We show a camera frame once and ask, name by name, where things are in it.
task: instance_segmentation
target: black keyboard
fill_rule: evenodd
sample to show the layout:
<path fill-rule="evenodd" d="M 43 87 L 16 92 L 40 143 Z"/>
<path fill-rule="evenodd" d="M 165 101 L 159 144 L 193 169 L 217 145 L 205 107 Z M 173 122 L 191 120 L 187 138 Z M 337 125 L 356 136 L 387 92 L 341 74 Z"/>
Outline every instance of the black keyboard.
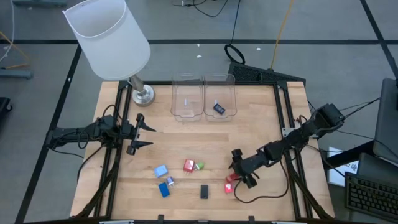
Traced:
<path fill-rule="evenodd" d="M 229 74 L 235 76 L 236 81 L 300 81 L 305 85 L 305 79 L 285 75 L 282 73 L 274 72 L 270 69 L 264 70 L 261 68 L 242 65 L 239 63 L 231 62 L 229 65 Z"/>
<path fill-rule="evenodd" d="M 346 172 L 345 192 L 347 208 L 398 222 L 398 186 Z"/>

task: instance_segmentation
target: gray floor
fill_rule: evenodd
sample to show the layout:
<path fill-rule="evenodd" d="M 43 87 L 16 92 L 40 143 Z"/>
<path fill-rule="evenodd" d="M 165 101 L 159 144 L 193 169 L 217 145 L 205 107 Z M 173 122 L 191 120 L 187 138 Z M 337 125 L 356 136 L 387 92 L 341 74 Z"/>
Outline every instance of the gray floor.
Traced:
<path fill-rule="evenodd" d="M 70 0 L 69 6 L 80 1 Z M 171 6 L 167 0 L 127 0 L 130 10 L 148 39 L 228 39 L 233 28 L 237 0 L 230 0 L 219 17 L 211 19 L 194 8 Z M 398 39 L 394 0 L 368 0 L 385 39 Z M 202 5 L 216 12 L 222 0 Z M 236 39 L 275 39 L 288 0 L 242 1 Z M 0 1 L 0 30 L 11 36 L 9 1 Z M 374 40 L 372 27 L 359 1 L 302 0 L 293 5 L 283 39 Z M 61 9 L 16 8 L 16 39 L 75 39 Z M 0 55 L 4 52 L 0 45 Z M 14 111 L 0 132 L 0 222 L 12 223 L 24 196 L 52 119 L 76 45 L 20 45 L 32 59 L 31 80 L 0 79 L 0 96 L 12 98 Z M 229 61 L 224 45 L 151 45 L 149 63 L 140 72 L 145 80 L 170 80 L 175 73 L 225 73 Z M 248 65 L 268 68 L 273 45 L 242 44 Z M 398 46 L 390 45 L 398 57 Z M 11 51 L 0 67 L 23 62 Z M 275 71 L 307 79 L 308 99 L 315 105 L 334 103 L 339 108 L 379 96 L 382 79 L 394 78 L 379 45 L 280 45 Z M 59 126 L 85 126 L 93 119 L 102 80 L 82 54 Z M 378 104 L 347 120 L 342 130 L 374 136 Z M 334 133 L 320 140 L 328 146 L 350 149 L 367 139 Z M 83 154 L 76 146 L 61 151 Z M 81 159 L 49 152 L 26 221 L 67 218 L 76 187 Z M 341 189 L 331 187 L 339 218 L 347 218 L 341 205 Z"/>

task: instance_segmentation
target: wooden tabletop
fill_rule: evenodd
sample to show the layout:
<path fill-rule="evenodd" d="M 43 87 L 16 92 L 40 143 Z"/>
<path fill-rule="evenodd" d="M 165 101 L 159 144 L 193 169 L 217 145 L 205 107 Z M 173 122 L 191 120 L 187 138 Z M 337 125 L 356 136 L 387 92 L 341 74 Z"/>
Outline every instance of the wooden tabletop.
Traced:
<path fill-rule="evenodd" d="M 103 82 L 95 118 L 101 116 L 108 105 L 114 104 L 117 86 L 117 82 Z M 172 86 L 153 87 L 156 91 L 154 103 L 140 108 L 132 102 L 129 120 L 134 121 L 136 114 L 142 113 L 147 125 L 157 132 L 142 131 L 140 140 L 154 144 L 130 156 L 125 153 L 129 141 L 124 142 L 113 219 L 154 220 L 163 214 L 167 220 L 247 220 L 249 215 L 254 215 L 256 220 L 294 220 L 290 190 L 285 197 L 260 199 L 250 204 L 238 202 L 233 194 L 224 192 L 225 177 L 232 173 L 228 166 L 233 149 L 240 148 L 245 158 L 253 155 L 258 147 L 281 139 L 271 86 L 236 86 L 238 113 L 232 121 L 225 123 L 209 122 L 204 114 L 201 121 L 178 122 L 170 113 Z M 288 87 L 294 117 L 302 114 L 309 118 L 303 83 L 289 82 Z M 280 95 L 285 108 L 282 92 Z M 285 110 L 284 117 L 288 125 Z M 85 158 L 99 145 L 90 143 Z M 310 140 L 310 145 L 318 147 L 315 140 Z M 80 212 L 98 188 L 104 152 L 104 149 L 100 151 L 82 169 L 71 215 Z M 204 162 L 205 168 L 187 175 L 182 170 L 185 159 Z M 334 216 L 319 152 L 306 147 L 302 159 L 309 190 L 326 212 Z M 169 170 L 167 176 L 171 175 L 175 180 L 166 198 L 162 198 L 158 188 L 166 177 L 156 178 L 154 174 L 155 167 L 162 164 Z M 258 185 L 251 189 L 239 185 L 239 198 L 250 200 L 260 195 L 280 195 L 285 190 L 287 182 L 280 164 L 261 167 L 256 173 L 260 176 Z M 202 184 L 209 186 L 208 199 L 200 199 Z M 297 192 L 304 217 L 299 188 Z M 105 213 L 107 199 L 108 192 L 104 195 L 101 214 Z"/>

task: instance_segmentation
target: silver lamp base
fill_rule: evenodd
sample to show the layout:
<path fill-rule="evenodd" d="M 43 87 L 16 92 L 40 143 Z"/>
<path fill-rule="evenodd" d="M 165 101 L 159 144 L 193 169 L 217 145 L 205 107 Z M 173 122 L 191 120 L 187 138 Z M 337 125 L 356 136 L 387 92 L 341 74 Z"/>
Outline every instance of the silver lamp base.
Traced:
<path fill-rule="evenodd" d="M 144 85 L 141 92 L 133 90 L 131 97 L 137 106 L 149 106 L 155 101 L 155 90 L 149 85 Z"/>

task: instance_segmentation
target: white paper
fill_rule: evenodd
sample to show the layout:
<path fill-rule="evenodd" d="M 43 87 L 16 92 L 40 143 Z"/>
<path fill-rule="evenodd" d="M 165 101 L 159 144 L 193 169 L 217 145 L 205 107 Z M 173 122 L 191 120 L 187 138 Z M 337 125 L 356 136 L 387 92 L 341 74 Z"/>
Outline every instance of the white paper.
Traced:
<path fill-rule="evenodd" d="M 329 147 L 329 152 L 328 152 L 328 157 L 337 155 L 339 153 L 343 152 L 340 149 L 335 149 L 334 147 Z M 358 170 L 358 161 L 350 162 L 349 164 L 345 164 L 342 166 L 339 166 L 336 168 L 338 171 L 340 171 L 342 174 L 345 172 L 350 172 L 353 174 L 356 174 L 356 171 Z M 337 171 L 334 169 L 329 170 L 329 184 L 335 184 L 344 187 L 344 177 L 342 177 Z"/>

